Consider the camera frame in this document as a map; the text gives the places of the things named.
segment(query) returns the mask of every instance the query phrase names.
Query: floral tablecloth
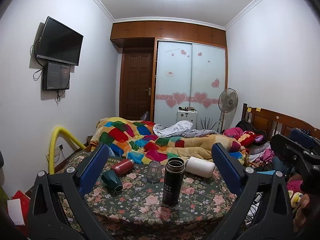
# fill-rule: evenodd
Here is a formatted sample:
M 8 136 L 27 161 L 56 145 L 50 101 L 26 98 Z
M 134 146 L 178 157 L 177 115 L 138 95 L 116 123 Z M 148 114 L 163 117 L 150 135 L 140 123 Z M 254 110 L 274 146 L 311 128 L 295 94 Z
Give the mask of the floral tablecloth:
M 87 155 L 85 151 L 77 153 L 66 167 L 77 166 Z M 110 157 L 103 172 L 117 162 L 119 159 Z M 136 164 L 133 171 L 120 178 L 120 194 L 108 192 L 100 176 L 93 191 L 84 196 L 115 239 L 206 239 L 235 200 L 218 171 L 209 179 L 186 172 L 179 204 L 168 207 L 161 203 L 164 179 L 150 184 L 146 173 L 147 165 Z M 60 199 L 71 225 L 80 231 L 63 194 Z

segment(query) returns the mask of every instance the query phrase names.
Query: standing fan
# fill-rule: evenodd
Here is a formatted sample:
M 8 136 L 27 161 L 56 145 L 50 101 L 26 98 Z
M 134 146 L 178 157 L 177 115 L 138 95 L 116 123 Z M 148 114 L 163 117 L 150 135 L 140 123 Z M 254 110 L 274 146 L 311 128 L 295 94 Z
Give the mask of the standing fan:
M 221 110 L 220 120 L 219 120 L 218 130 L 217 130 L 217 132 L 219 133 L 219 131 L 222 131 L 224 114 L 231 112 L 233 109 L 235 109 L 236 105 L 238 104 L 237 92 L 231 88 L 224 90 L 219 96 L 218 103 L 219 103 L 219 108 Z

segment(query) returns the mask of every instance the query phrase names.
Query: wall-mounted tv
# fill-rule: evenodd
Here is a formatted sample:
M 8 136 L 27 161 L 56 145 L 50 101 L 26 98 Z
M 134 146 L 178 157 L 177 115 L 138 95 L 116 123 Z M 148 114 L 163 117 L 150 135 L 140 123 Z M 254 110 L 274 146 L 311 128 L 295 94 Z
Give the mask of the wall-mounted tv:
M 40 38 L 37 57 L 78 66 L 82 40 L 81 34 L 48 17 Z

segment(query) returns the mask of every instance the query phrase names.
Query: door frame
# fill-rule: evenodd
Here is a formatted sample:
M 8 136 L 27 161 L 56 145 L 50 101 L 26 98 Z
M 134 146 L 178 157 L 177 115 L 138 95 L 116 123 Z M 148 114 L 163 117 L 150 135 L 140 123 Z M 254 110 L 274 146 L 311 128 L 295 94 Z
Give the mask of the door frame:
M 156 61 L 157 61 L 157 53 L 158 53 L 158 41 L 185 42 L 185 43 L 192 43 L 192 44 L 208 45 L 211 47 L 217 47 L 217 48 L 224 49 L 226 51 L 226 79 L 225 79 L 225 88 L 224 89 L 228 88 L 228 48 L 226 46 L 221 46 L 221 45 L 207 43 L 207 42 L 201 42 L 201 41 L 195 42 L 195 41 L 184 40 L 184 39 L 155 37 L 155 46 L 154 46 L 154 52 L 153 52 L 152 83 L 151 83 L 151 107 L 150 107 L 150 121 L 151 122 L 153 122 L 153 114 L 154 114 L 154 107 L 155 107 Z
M 120 71 L 120 89 L 119 89 L 119 116 L 122 116 L 122 85 L 123 85 L 123 74 L 124 74 L 124 58 L 125 54 L 130 51 L 138 51 L 138 52 L 153 52 L 153 48 L 124 48 L 122 51 L 122 58 L 121 58 L 121 71 Z M 153 109 L 152 103 L 152 86 L 151 86 L 151 102 L 150 108 Z

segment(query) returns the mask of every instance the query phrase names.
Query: black thermos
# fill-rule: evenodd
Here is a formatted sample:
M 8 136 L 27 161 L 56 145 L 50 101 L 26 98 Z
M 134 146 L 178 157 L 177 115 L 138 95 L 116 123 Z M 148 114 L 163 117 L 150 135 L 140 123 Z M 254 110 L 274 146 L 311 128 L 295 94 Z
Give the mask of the black thermos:
M 178 204 L 185 165 L 181 158 L 172 157 L 165 166 L 162 202 L 168 206 Z

